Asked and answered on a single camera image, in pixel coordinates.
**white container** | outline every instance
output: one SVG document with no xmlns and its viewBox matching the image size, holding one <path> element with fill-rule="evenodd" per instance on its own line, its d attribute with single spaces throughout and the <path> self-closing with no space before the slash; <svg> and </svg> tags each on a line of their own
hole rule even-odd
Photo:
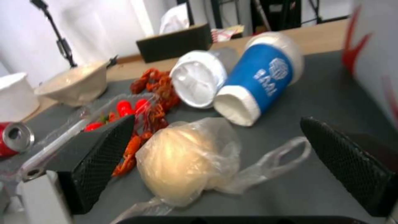
<svg viewBox="0 0 398 224">
<path fill-rule="evenodd" d="M 343 63 L 398 131 L 398 1 L 353 3 Z"/>
<path fill-rule="evenodd" d="M 107 61 L 79 66 L 44 82 L 35 94 L 70 106 L 81 106 L 101 95 L 106 87 Z"/>
<path fill-rule="evenodd" d="M 19 122 L 39 107 L 26 73 L 0 77 L 0 122 Z"/>
<path fill-rule="evenodd" d="M 182 101 L 195 108 L 209 108 L 237 61 L 232 48 L 191 51 L 178 60 L 170 76 Z"/>
</svg>

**plastic container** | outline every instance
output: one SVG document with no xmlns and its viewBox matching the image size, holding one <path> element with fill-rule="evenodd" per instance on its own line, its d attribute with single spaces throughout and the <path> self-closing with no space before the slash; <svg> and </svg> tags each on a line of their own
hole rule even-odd
<svg viewBox="0 0 398 224">
<path fill-rule="evenodd" d="M 39 107 L 26 73 L 0 77 L 0 122 L 19 122 Z"/>
<path fill-rule="evenodd" d="M 157 100 L 157 96 L 153 93 L 121 94 L 111 100 L 96 100 L 80 108 L 69 117 L 63 126 L 37 142 L 29 151 L 0 160 L 0 181 L 6 184 L 7 188 L 11 190 L 10 192 L 14 192 L 13 189 L 26 170 L 45 165 L 48 159 L 55 155 L 60 146 L 81 132 L 87 124 L 99 120 L 102 116 L 109 114 L 109 112 L 116 112 L 116 105 L 121 100 L 127 100 L 132 105 L 135 105 L 142 98 L 147 99 L 151 104 L 154 104 Z M 142 113 L 140 117 L 136 117 L 135 130 L 140 131 L 143 124 Z"/>
<path fill-rule="evenodd" d="M 195 108 L 209 108 L 237 61 L 232 48 L 191 51 L 178 60 L 170 76 L 182 101 Z"/>
<path fill-rule="evenodd" d="M 292 39 L 267 32 L 250 39 L 241 59 L 214 99 L 214 108 L 232 123 L 251 126 L 303 71 Z"/>
</svg>

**soda can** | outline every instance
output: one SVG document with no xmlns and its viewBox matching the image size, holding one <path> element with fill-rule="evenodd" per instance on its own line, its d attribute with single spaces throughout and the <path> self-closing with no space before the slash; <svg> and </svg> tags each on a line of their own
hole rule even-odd
<svg viewBox="0 0 398 224">
<path fill-rule="evenodd" d="M 21 122 L 0 122 L 0 157 L 25 152 L 35 142 L 33 132 Z"/>
</svg>

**can top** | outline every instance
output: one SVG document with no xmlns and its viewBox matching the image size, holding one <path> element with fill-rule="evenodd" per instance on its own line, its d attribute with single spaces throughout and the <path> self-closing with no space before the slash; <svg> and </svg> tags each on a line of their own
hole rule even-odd
<svg viewBox="0 0 398 224">
<path fill-rule="evenodd" d="M 195 108 L 209 108 L 227 73 L 213 54 L 191 51 L 178 60 L 170 76 L 182 101 Z"/>
<path fill-rule="evenodd" d="M 3 130 L 3 142 L 10 149 L 23 152 L 29 149 L 35 142 L 33 132 L 23 123 L 10 123 Z"/>
<path fill-rule="evenodd" d="M 293 78 L 290 84 L 300 79 L 304 70 L 304 59 L 300 47 L 290 37 L 280 32 L 265 32 L 252 37 L 246 43 L 245 49 L 256 44 L 266 44 L 281 50 L 293 66 Z"/>
</svg>

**dough ball in plastic bag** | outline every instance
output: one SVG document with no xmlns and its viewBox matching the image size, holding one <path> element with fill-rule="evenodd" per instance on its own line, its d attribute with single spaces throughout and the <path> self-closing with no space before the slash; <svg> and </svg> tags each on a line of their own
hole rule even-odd
<svg viewBox="0 0 398 224">
<path fill-rule="evenodd" d="M 138 168 L 147 187 L 168 204 L 185 206 L 205 188 L 213 173 L 207 154 L 214 144 L 197 130 L 160 130 L 140 150 Z"/>
</svg>

